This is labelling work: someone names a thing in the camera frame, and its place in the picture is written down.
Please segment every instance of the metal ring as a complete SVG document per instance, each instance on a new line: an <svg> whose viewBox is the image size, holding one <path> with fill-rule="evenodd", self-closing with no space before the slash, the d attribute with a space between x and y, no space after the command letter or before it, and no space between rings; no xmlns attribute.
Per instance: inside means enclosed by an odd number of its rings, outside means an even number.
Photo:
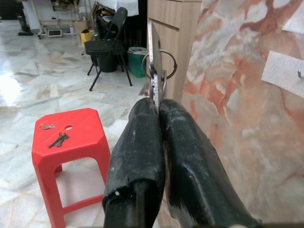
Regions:
<svg viewBox="0 0 304 228"><path fill-rule="evenodd" d="M174 58L173 54L171 54L169 51L160 50L160 52L166 53L166 54L168 54L169 56L171 56L171 58L173 59L173 62L174 62L174 66L173 66L174 69L173 69L173 71L171 72L171 74L169 74L169 76L167 76L167 80L168 80L168 79L170 79L170 78L175 74L175 72L176 72L176 70L177 70L177 62L176 62L176 59ZM146 55L144 56L144 58L142 59L142 71L143 71L143 73L144 73L148 78L151 78L151 75L148 75L147 72L144 70L144 62L145 62L145 60L147 59L148 56L149 56L149 53L146 54Z"/></svg>

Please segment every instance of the marble wall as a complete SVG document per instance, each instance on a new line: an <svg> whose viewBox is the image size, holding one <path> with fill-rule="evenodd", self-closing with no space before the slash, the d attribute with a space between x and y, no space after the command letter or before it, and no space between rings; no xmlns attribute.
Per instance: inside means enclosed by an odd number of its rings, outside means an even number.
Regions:
<svg viewBox="0 0 304 228"><path fill-rule="evenodd" d="M303 83L303 15L303 0L203 0L184 86L182 104L266 223L304 221L304 98L261 79L272 51L301 60L281 75Z"/></svg>

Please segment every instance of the small key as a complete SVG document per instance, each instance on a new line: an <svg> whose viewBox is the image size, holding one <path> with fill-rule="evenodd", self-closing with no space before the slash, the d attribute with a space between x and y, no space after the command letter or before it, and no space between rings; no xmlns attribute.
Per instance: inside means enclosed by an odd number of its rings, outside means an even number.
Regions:
<svg viewBox="0 0 304 228"><path fill-rule="evenodd" d="M68 140L68 135L65 135L61 140L59 140L59 142L56 143L56 147L61 147L62 146L62 143L66 140Z"/></svg>
<svg viewBox="0 0 304 228"><path fill-rule="evenodd" d="M59 133L58 138L57 138L52 144L50 144L48 147L51 148L51 147L55 146L55 145L56 145L59 141L61 141L66 135L67 135L67 134L62 133L62 132Z"/></svg>
<svg viewBox="0 0 304 228"><path fill-rule="evenodd" d="M42 125L41 126L41 128L43 129L43 130L47 130L47 129L50 129L50 128L55 128L56 126L54 125L54 124L52 124L52 125Z"/></svg>

